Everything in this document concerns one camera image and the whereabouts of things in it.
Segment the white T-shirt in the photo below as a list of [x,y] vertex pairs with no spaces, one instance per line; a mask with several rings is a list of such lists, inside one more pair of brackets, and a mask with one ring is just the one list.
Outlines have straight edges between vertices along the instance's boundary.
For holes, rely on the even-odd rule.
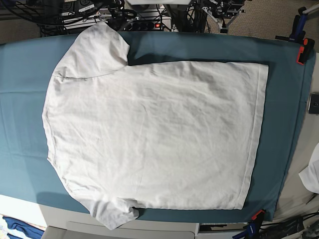
[[42,113],[48,161],[68,194],[113,230],[138,208],[242,209],[269,67],[175,61],[130,66],[107,24],[78,35]]

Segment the black power strip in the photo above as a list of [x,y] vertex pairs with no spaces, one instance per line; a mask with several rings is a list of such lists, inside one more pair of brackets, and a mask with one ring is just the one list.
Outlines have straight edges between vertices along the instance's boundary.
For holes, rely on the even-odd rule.
[[135,21],[128,23],[124,31],[171,31],[162,21]]

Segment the orange black clamp bottom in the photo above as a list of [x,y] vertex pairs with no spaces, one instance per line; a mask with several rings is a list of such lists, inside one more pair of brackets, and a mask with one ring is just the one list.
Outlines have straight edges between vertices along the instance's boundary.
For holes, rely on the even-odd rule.
[[261,224],[264,221],[266,210],[259,210],[251,219],[255,224]]

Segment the orange black clamp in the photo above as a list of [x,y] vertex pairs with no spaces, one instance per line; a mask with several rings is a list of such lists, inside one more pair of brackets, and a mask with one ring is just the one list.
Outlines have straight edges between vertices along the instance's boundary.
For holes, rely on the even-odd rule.
[[266,210],[259,210],[251,219],[255,224],[261,224],[264,221]]
[[311,52],[314,49],[315,41],[310,38],[305,38],[299,48],[296,62],[300,65],[304,65],[308,60]]

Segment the teal table cloth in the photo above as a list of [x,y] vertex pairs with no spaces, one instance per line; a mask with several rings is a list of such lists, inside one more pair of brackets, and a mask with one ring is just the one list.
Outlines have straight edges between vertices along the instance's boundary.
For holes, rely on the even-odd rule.
[[[244,222],[260,209],[272,219],[307,109],[315,54],[296,62],[294,43],[258,38],[176,32],[122,32],[130,65],[204,60],[266,64],[269,77],[252,183],[241,210],[144,209],[145,221]],[[51,74],[75,35],[45,37],[0,47],[0,193],[85,213],[65,191],[47,160],[42,110]]]

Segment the blue clamp bottom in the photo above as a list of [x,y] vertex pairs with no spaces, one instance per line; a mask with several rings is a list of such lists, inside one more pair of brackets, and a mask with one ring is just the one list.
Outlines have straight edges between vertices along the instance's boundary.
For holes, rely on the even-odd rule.
[[259,233],[260,227],[261,227],[260,223],[252,222],[246,227],[246,229],[243,232],[237,235],[234,235],[232,238],[233,239],[254,239],[255,236]]

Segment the blue clamp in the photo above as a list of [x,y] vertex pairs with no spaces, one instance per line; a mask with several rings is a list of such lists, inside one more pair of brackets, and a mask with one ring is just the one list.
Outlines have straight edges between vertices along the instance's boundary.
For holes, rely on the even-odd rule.
[[298,44],[303,44],[304,37],[306,32],[304,31],[304,25],[306,23],[308,14],[304,14],[303,12],[307,10],[305,7],[301,7],[298,9],[298,15],[295,16],[292,32],[289,37],[284,36],[275,36],[276,40],[282,40],[287,42],[294,42]]
[[232,238],[233,239],[254,239],[255,236],[259,233],[260,227],[261,227],[260,223],[252,222],[246,227],[246,229],[243,232],[237,235],[234,235]]

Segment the white storage bin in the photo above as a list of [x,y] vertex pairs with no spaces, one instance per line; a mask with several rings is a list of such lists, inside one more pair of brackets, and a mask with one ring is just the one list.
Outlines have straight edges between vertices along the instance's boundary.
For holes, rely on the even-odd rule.
[[43,239],[194,239],[196,224],[134,221],[109,230],[101,224],[67,222],[49,226]]

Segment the small grey device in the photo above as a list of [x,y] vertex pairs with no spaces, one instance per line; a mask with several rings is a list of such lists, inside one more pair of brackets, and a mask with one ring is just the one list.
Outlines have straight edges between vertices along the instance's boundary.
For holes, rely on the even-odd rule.
[[311,93],[308,105],[308,113],[311,115],[319,115],[319,93]]

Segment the white cloth right edge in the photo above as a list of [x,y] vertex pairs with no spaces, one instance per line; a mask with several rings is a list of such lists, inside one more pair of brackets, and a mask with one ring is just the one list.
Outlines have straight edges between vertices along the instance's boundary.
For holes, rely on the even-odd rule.
[[319,144],[314,148],[308,166],[299,173],[299,177],[307,190],[319,193]]

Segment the blue clamp top right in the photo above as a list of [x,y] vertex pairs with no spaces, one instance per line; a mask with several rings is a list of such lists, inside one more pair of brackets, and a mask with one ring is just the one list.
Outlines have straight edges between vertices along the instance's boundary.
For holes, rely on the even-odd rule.
[[306,23],[308,14],[304,14],[303,12],[307,10],[305,7],[301,7],[298,9],[298,15],[295,16],[292,32],[289,37],[284,36],[275,36],[276,40],[282,40],[287,42],[294,42],[298,44],[303,44],[304,37],[306,32],[304,31],[304,25]]

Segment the orange black clamp top right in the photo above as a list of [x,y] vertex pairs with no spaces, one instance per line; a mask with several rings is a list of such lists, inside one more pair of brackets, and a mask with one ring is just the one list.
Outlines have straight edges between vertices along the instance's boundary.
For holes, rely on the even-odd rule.
[[310,38],[305,38],[299,48],[296,62],[300,65],[304,65],[308,60],[311,52],[314,49],[315,41]]

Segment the blue cloth bottom left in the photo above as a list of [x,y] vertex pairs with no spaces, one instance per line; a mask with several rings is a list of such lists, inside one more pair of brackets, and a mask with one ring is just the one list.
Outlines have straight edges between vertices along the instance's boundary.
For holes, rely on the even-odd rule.
[[40,239],[44,230],[24,221],[2,216],[0,219],[0,235],[4,239]]

